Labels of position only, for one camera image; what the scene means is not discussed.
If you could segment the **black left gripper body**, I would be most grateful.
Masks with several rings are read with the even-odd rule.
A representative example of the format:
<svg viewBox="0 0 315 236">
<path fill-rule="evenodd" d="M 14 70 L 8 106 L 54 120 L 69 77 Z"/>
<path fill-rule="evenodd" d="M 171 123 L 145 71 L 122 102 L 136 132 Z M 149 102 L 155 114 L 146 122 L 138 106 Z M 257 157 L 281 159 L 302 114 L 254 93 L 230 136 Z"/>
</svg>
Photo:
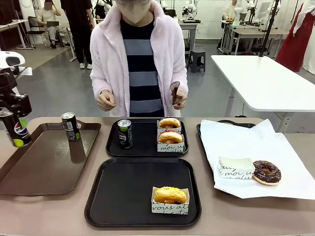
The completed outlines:
<svg viewBox="0 0 315 236">
<path fill-rule="evenodd" d="M 10 108 L 16 105 L 17 94 L 13 88 L 17 86 L 15 77 L 9 69 L 0 71 L 0 106 Z"/>
</svg>

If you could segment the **person's right hand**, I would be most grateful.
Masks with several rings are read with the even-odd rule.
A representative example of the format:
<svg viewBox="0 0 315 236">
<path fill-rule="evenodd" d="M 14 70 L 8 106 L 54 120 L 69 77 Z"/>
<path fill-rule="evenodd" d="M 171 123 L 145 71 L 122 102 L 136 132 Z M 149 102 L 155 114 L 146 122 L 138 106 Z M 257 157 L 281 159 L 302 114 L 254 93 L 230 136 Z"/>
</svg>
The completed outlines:
<svg viewBox="0 0 315 236">
<path fill-rule="evenodd" d="M 97 104 L 100 109 L 108 112 L 116 107 L 114 102 L 114 95 L 108 90 L 103 90 L 97 99 Z"/>
</svg>

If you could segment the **person's left hand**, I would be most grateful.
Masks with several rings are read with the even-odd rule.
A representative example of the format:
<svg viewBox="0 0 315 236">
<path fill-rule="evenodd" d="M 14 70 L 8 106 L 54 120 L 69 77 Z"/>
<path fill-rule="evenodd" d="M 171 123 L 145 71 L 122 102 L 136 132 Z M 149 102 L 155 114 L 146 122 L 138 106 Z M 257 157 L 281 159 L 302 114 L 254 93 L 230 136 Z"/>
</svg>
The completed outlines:
<svg viewBox="0 0 315 236">
<path fill-rule="evenodd" d="M 181 110 L 186 106 L 188 96 L 181 89 L 172 91 L 172 106 L 176 110 Z"/>
</svg>

